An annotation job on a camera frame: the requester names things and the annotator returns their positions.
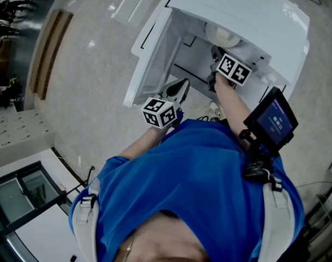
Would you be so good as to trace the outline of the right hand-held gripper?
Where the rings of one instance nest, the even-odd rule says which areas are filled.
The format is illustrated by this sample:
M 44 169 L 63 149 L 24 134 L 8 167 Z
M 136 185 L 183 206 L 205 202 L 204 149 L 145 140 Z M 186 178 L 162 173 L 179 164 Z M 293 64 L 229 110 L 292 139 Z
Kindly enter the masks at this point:
M 231 86 L 243 87 L 252 70 L 220 47 L 212 46 L 211 53 L 214 63 L 210 66 L 211 72 L 207 77 L 208 89 L 215 92 L 216 73 L 223 75 Z

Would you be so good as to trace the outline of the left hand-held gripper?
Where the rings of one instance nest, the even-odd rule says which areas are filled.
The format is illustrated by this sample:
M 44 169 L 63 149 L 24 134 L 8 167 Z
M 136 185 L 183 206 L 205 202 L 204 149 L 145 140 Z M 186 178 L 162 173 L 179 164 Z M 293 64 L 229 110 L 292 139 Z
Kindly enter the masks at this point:
M 178 79 L 166 84 L 154 97 L 149 97 L 141 107 L 145 123 L 165 129 L 181 120 L 181 105 L 190 89 L 188 79 Z

